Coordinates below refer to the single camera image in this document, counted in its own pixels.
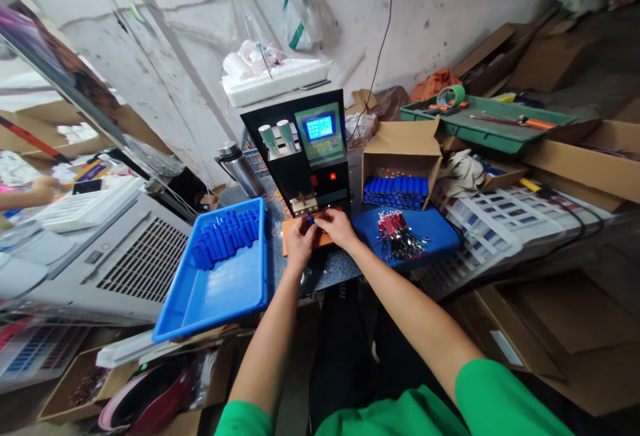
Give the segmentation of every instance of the blue plastic tray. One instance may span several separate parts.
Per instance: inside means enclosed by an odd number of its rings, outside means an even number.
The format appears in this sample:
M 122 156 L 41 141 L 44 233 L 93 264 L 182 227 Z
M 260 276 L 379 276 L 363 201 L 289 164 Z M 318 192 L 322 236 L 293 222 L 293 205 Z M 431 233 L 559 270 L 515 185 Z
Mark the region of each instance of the blue plastic tray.
M 253 246 L 238 249 L 235 256 L 218 261 L 212 270 L 196 268 L 191 252 L 202 226 L 228 211 L 239 214 L 248 209 L 259 209 L 260 213 L 259 236 Z M 160 343 L 220 326 L 240 315 L 260 310 L 267 303 L 265 202 L 255 198 L 200 215 L 195 220 L 151 339 Z

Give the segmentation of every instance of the white plastic crate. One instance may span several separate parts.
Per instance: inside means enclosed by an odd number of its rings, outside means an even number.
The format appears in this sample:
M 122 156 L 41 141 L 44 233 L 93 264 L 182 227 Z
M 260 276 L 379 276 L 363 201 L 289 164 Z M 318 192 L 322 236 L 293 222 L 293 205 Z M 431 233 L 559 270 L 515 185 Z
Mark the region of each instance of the white plastic crate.
M 558 204 L 522 185 L 461 199 L 446 198 L 438 191 L 431 200 L 464 236 L 463 248 L 454 257 L 412 272 L 412 279 L 436 301 L 480 275 L 548 254 L 574 238 L 580 228 Z M 591 213 L 567 199 L 560 201 L 584 221 L 585 235 L 598 227 Z M 598 214 L 603 219 L 611 216 L 604 211 Z
M 33 219 L 56 233 L 104 223 L 122 204 L 133 198 L 144 180 L 134 176 L 104 178 L 106 188 L 92 193 L 68 194 L 36 214 Z
M 6 338 L 0 345 L 0 393 L 60 376 L 88 331 L 87 327 L 46 325 Z

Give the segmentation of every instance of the white cloth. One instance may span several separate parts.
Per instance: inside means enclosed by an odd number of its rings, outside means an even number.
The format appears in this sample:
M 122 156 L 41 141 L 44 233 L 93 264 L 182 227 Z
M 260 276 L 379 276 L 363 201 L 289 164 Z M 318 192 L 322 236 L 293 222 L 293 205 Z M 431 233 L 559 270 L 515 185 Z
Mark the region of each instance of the white cloth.
M 471 157 L 471 150 L 459 151 L 438 174 L 438 186 L 447 197 L 471 197 L 485 182 L 485 170 Z

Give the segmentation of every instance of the stainless steel bottle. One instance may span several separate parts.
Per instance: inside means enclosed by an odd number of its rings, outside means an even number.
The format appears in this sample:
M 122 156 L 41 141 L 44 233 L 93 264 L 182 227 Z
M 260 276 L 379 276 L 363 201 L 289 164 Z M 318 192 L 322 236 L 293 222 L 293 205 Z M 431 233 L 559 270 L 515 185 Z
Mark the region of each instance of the stainless steel bottle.
M 264 191 L 262 183 L 234 141 L 224 143 L 218 148 L 218 152 L 220 156 L 215 161 L 234 181 L 238 182 L 247 197 L 252 198 L 262 194 Z

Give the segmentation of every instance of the digital display screen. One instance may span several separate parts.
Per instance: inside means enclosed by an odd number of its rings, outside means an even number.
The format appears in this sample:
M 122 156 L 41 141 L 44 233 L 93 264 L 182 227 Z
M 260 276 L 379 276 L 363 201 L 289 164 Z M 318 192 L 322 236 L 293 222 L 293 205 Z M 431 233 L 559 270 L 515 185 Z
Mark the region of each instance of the digital display screen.
M 307 125 L 310 141 L 333 134 L 333 118 L 331 116 L 310 119 L 305 124 Z

